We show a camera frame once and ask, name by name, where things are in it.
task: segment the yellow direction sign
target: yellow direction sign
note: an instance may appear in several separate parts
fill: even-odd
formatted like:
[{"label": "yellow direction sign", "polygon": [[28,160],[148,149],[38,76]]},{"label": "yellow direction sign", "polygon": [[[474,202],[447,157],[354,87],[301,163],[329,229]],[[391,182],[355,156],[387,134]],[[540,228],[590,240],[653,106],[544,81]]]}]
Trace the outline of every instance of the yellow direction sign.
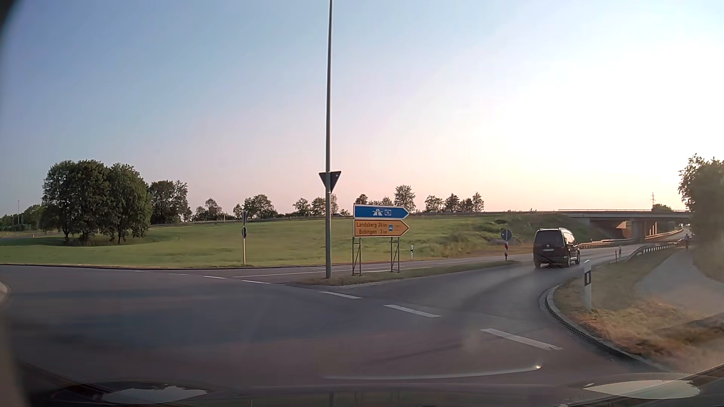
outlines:
[{"label": "yellow direction sign", "polygon": [[402,236],[410,227],[401,220],[355,219],[355,238],[394,238]]}]

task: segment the red and white striped post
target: red and white striped post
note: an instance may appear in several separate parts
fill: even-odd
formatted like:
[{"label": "red and white striped post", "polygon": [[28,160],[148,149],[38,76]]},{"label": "red and white striped post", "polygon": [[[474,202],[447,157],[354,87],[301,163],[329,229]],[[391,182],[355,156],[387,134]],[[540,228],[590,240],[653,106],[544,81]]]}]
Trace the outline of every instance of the red and white striped post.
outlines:
[{"label": "red and white striped post", "polygon": [[508,261],[508,241],[513,238],[513,232],[503,229],[500,231],[500,238],[505,243],[505,261]]}]

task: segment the van's rear window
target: van's rear window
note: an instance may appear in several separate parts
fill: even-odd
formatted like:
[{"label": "van's rear window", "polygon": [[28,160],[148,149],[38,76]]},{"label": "van's rear window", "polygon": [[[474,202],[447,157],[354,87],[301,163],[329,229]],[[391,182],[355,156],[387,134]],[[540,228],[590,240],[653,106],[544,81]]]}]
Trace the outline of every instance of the van's rear window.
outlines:
[{"label": "van's rear window", "polygon": [[563,246],[563,234],[558,230],[540,230],[536,233],[535,244]]}]

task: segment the dark van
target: dark van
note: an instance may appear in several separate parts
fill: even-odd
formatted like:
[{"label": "dark van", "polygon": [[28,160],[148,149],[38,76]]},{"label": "dark van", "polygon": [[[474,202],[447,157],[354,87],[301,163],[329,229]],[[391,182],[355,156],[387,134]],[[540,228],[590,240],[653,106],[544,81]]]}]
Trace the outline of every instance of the dark van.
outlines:
[{"label": "dark van", "polygon": [[571,262],[581,263],[578,242],[568,229],[539,229],[533,242],[533,263],[540,268],[542,263],[570,267]]}]

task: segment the blue autobahn sign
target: blue autobahn sign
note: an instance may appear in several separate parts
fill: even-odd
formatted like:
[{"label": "blue autobahn sign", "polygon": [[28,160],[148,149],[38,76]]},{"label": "blue autobahn sign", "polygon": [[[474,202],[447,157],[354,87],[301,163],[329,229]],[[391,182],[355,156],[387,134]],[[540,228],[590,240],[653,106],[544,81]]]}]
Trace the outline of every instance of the blue autobahn sign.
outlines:
[{"label": "blue autobahn sign", "polygon": [[355,219],[405,219],[410,212],[401,206],[355,205]]}]

